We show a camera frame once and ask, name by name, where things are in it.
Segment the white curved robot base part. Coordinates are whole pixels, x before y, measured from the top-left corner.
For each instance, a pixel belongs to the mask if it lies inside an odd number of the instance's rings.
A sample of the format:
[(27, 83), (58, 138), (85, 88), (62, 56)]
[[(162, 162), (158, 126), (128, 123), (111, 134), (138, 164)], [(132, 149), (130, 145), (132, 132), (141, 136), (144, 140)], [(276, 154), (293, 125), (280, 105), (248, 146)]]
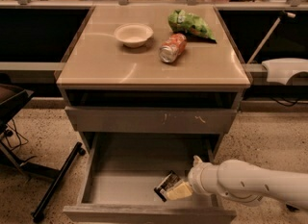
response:
[(299, 58), (280, 58), (262, 62), (267, 70), (267, 81), (282, 85), (299, 73), (308, 73), (308, 60)]

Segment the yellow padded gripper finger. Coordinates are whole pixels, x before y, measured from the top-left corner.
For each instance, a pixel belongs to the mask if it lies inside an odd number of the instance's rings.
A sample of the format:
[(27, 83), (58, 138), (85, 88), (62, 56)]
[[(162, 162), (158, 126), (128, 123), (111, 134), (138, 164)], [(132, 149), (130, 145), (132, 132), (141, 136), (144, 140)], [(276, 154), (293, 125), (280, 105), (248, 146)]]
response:
[(180, 182), (166, 192), (167, 200), (178, 200), (193, 195), (193, 190), (188, 182)]

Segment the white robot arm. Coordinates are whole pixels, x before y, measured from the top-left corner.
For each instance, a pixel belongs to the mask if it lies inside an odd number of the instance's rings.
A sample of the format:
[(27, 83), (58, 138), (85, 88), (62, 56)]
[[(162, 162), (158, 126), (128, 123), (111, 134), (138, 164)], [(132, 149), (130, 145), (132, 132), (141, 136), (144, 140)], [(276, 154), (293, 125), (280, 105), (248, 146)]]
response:
[(265, 169), (239, 160), (212, 164), (194, 156), (188, 180), (176, 180), (164, 194), (167, 200), (177, 200), (194, 193), (215, 194), (248, 206), (257, 206), (268, 197), (307, 211), (308, 175)]

